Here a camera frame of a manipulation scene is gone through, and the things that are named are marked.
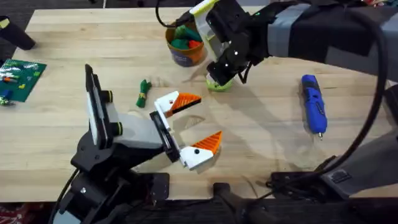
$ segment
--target cup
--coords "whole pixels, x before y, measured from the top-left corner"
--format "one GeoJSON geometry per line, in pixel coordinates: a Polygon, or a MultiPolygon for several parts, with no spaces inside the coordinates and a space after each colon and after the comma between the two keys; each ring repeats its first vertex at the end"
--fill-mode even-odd
{"type": "MultiPolygon", "coordinates": [[[[186,24],[186,26],[197,32],[197,28],[194,22],[186,24]]],[[[196,65],[204,56],[204,44],[203,42],[192,49],[188,50],[182,50],[182,49],[177,49],[171,45],[171,41],[174,40],[174,32],[175,29],[167,29],[166,30],[166,40],[167,40],[167,46],[170,49],[170,52],[172,53],[172,57],[175,63],[183,66],[183,67],[190,67],[196,65]]]]}

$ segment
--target black cable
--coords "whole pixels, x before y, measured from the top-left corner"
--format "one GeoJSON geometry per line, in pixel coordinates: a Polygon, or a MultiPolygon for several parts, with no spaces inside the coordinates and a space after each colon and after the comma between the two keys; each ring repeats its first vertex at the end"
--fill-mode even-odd
{"type": "Polygon", "coordinates": [[[244,71],[244,76],[242,76],[242,74],[241,74],[240,72],[238,73],[239,79],[241,80],[241,82],[242,82],[243,84],[246,84],[246,82],[247,82],[247,80],[248,80],[248,74],[249,74],[249,71],[250,71],[250,68],[252,67],[252,65],[253,65],[253,63],[252,63],[252,62],[249,62],[248,67],[247,67],[246,70],[244,71]]]}
{"type": "Polygon", "coordinates": [[[336,169],[337,167],[342,165],[342,163],[344,163],[354,153],[355,150],[357,150],[358,146],[362,143],[363,139],[366,137],[369,130],[371,129],[371,126],[373,125],[373,122],[376,119],[377,113],[379,112],[379,108],[380,108],[381,102],[382,102],[382,97],[384,95],[384,88],[385,88],[386,81],[387,81],[387,74],[388,74],[387,41],[386,41],[386,37],[382,33],[382,30],[378,26],[378,24],[376,24],[374,21],[372,21],[367,16],[361,14],[360,12],[350,11],[350,10],[347,10],[347,11],[351,14],[353,19],[357,20],[357,22],[359,22],[367,30],[371,31],[374,38],[376,39],[376,44],[377,44],[377,59],[378,59],[377,85],[376,85],[376,92],[374,94],[372,106],[368,113],[368,117],[366,118],[366,121],[365,121],[361,131],[359,132],[359,134],[357,135],[357,137],[355,138],[353,143],[350,145],[348,150],[340,158],[338,158],[338,160],[336,162],[332,163],[330,166],[328,166],[325,169],[312,172],[308,175],[303,175],[296,179],[291,179],[290,181],[287,181],[284,184],[273,188],[268,194],[265,194],[255,200],[253,200],[250,203],[250,205],[254,205],[254,204],[260,202],[262,199],[272,195],[277,190],[283,189],[285,186],[288,186],[294,182],[300,182],[303,180],[314,179],[314,178],[320,177],[323,174],[326,174],[327,172],[330,172],[330,171],[336,169]]]}
{"type": "Polygon", "coordinates": [[[156,15],[156,19],[157,21],[164,27],[166,28],[177,28],[181,25],[184,25],[188,22],[193,22],[195,20],[194,16],[189,12],[189,10],[187,12],[184,12],[178,19],[175,20],[174,24],[165,24],[162,19],[159,16],[159,6],[160,6],[160,1],[161,0],[156,0],[156,6],[155,6],[155,15],[156,15]]]}
{"type": "Polygon", "coordinates": [[[69,180],[65,183],[65,186],[63,186],[63,189],[62,189],[60,195],[58,196],[58,199],[55,202],[55,205],[52,207],[52,211],[51,211],[50,218],[49,218],[49,224],[52,224],[54,222],[55,213],[58,210],[58,206],[60,204],[60,201],[63,198],[63,195],[65,195],[65,192],[67,191],[70,183],[76,177],[78,171],[79,171],[78,169],[75,169],[75,171],[73,171],[73,174],[69,177],[69,180]]]}
{"type": "Polygon", "coordinates": [[[174,24],[174,25],[167,25],[167,24],[165,24],[165,23],[162,21],[162,19],[161,19],[160,16],[159,16],[159,5],[160,5],[160,0],[156,0],[155,15],[156,15],[157,21],[158,21],[162,26],[164,26],[164,27],[166,27],[166,28],[176,28],[177,26],[176,26],[175,24],[174,24]]]}

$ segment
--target toy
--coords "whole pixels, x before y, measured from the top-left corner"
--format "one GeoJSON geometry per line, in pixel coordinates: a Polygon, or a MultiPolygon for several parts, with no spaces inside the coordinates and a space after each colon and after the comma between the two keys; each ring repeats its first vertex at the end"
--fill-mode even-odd
{"type": "Polygon", "coordinates": [[[147,99],[147,93],[148,91],[152,88],[152,83],[147,82],[147,80],[143,80],[140,84],[140,91],[139,91],[139,96],[136,105],[139,108],[144,108],[145,107],[145,102],[147,99]]]}

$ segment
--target green toy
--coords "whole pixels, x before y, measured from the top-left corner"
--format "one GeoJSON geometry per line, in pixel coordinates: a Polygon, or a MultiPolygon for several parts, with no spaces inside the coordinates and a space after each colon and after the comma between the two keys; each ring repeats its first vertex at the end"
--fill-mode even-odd
{"type": "Polygon", "coordinates": [[[212,91],[225,91],[225,90],[231,88],[232,84],[233,84],[233,79],[231,79],[225,85],[221,86],[217,82],[215,82],[214,79],[212,79],[210,74],[207,74],[207,76],[206,76],[207,89],[212,90],[212,91]]]}
{"type": "Polygon", "coordinates": [[[188,50],[188,40],[185,39],[174,39],[171,42],[171,45],[173,47],[175,47],[176,49],[180,49],[180,50],[188,50]]]}
{"type": "Polygon", "coordinates": [[[179,26],[174,31],[174,39],[188,39],[202,42],[198,32],[195,32],[185,25],[179,26]]]}
{"type": "Polygon", "coordinates": [[[152,88],[152,83],[147,82],[147,80],[143,80],[140,84],[140,91],[136,105],[139,108],[145,107],[145,101],[147,100],[147,93],[152,88]]]}

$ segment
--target yellow tab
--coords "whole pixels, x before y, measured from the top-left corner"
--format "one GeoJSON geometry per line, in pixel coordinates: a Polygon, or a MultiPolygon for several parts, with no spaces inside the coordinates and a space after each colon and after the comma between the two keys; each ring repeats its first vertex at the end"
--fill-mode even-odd
{"type": "Polygon", "coordinates": [[[10,20],[8,20],[8,19],[5,19],[5,20],[2,20],[2,21],[0,21],[0,28],[6,28],[7,26],[8,26],[8,24],[10,24],[10,20]]]}

